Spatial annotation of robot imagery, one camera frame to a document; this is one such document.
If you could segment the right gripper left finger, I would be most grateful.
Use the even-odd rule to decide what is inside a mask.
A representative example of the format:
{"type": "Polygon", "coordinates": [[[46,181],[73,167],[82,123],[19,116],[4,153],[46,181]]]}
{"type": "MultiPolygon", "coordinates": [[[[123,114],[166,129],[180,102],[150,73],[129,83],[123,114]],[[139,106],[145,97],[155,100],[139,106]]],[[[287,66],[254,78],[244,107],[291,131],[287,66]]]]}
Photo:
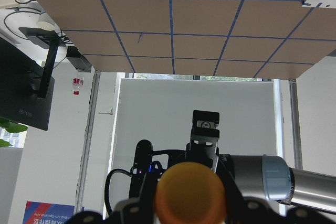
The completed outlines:
{"type": "Polygon", "coordinates": [[[154,223],[154,199],[126,199],[115,205],[112,214],[82,211],[66,223],[154,223]]]}

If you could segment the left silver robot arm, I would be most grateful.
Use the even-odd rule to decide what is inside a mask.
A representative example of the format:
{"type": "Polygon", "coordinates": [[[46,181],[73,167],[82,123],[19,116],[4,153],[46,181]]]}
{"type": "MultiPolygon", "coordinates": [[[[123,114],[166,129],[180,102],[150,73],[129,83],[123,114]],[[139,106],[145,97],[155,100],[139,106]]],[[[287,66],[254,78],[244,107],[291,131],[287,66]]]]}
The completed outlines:
{"type": "Polygon", "coordinates": [[[140,195],[146,174],[163,174],[164,168],[153,157],[167,155],[167,167],[190,161],[216,173],[227,170],[243,196],[335,213],[335,177],[291,168],[279,156],[220,154],[218,124],[218,112],[195,110],[185,150],[155,151],[150,141],[140,140],[135,148],[129,197],[140,195]]]}

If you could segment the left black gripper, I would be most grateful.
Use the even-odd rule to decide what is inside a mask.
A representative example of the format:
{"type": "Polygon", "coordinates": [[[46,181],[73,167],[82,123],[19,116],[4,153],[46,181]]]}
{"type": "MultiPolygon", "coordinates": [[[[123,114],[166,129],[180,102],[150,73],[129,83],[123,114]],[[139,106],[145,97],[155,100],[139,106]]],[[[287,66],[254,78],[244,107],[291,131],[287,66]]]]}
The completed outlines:
{"type": "Polygon", "coordinates": [[[152,143],[140,140],[135,148],[134,162],[131,168],[131,183],[129,198],[139,197],[146,173],[163,174],[171,166],[181,162],[197,162],[209,167],[218,175],[224,168],[235,180],[233,157],[229,154],[219,154],[218,140],[219,113],[194,110],[190,143],[184,150],[154,151],[152,143]],[[167,169],[159,161],[152,161],[153,156],[167,155],[167,169]]]}

